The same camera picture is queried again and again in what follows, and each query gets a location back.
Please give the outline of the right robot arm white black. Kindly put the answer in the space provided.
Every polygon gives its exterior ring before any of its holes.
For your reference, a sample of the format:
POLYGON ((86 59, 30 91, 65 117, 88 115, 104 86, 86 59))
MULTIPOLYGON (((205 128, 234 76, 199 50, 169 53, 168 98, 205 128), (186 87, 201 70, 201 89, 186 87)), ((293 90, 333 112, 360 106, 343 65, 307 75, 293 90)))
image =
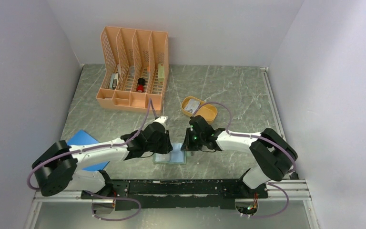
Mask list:
POLYGON ((257 165, 239 178, 238 192, 242 197, 250 197, 268 181, 281 181, 295 169, 297 153, 271 128, 257 134, 214 129, 200 115, 192 117, 189 125, 182 151, 201 151, 206 147, 212 152, 233 150, 252 154, 257 165))

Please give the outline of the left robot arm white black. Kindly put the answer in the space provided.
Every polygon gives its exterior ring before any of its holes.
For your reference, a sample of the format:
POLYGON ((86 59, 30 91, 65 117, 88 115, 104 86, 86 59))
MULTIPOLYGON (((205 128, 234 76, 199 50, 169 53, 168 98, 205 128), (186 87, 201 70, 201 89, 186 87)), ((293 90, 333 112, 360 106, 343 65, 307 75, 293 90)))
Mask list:
POLYGON ((32 164, 37 190, 44 197, 62 191, 89 191, 100 198, 112 194, 110 176, 103 170, 87 171, 86 167, 110 161, 126 161, 146 154, 168 154, 172 151, 167 117, 160 116, 145 127, 112 141, 76 146, 61 140, 54 143, 32 164))

